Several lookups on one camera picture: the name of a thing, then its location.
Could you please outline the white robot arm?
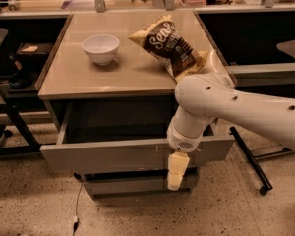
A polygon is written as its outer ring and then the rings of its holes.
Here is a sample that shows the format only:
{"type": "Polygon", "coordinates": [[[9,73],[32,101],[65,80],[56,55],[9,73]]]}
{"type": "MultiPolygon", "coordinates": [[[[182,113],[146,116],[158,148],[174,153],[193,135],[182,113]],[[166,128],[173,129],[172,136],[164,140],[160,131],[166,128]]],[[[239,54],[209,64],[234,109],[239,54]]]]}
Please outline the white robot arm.
{"type": "Polygon", "coordinates": [[[295,99],[231,88],[217,73],[194,74],[175,87],[178,108],[167,130],[174,150],[168,158],[168,188],[180,188],[188,154],[197,149],[205,128],[221,118],[295,152],[295,99]]]}

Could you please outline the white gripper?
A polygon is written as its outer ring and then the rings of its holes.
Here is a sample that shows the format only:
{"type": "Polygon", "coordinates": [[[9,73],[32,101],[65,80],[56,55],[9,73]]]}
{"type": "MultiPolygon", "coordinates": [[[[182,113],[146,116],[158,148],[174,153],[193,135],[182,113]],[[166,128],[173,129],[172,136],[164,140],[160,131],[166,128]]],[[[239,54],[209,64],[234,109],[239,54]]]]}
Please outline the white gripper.
{"type": "Polygon", "coordinates": [[[170,123],[167,129],[167,141],[175,152],[168,157],[167,187],[169,190],[177,191],[180,188],[190,161],[186,153],[194,151],[200,139],[201,133],[197,126],[179,126],[174,122],[170,123]]]}

